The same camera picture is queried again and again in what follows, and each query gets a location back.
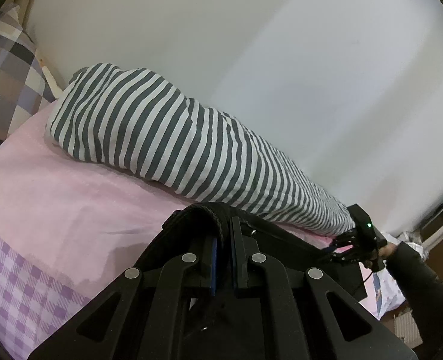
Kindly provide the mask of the right hand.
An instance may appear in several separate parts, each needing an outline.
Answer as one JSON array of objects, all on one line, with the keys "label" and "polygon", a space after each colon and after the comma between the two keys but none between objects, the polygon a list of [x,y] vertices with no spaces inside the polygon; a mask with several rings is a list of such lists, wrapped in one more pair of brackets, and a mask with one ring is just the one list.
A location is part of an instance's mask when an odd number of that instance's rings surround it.
[{"label": "right hand", "polygon": [[381,260],[386,261],[387,258],[392,256],[397,250],[397,245],[391,242],[388,242],[384,247],[378,250],[378,256]]}]

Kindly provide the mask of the black sleeved right forearm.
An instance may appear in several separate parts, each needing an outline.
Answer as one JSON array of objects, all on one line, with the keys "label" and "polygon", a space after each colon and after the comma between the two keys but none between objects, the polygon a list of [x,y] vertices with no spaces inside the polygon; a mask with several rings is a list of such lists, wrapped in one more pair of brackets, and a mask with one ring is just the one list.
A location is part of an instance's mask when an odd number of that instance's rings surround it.
[{"label": "black sleeved right forearm", "polygon": [[408,244],[391,244],[387,270],[412,309],[424,359],[443,359],[443,281]]}]

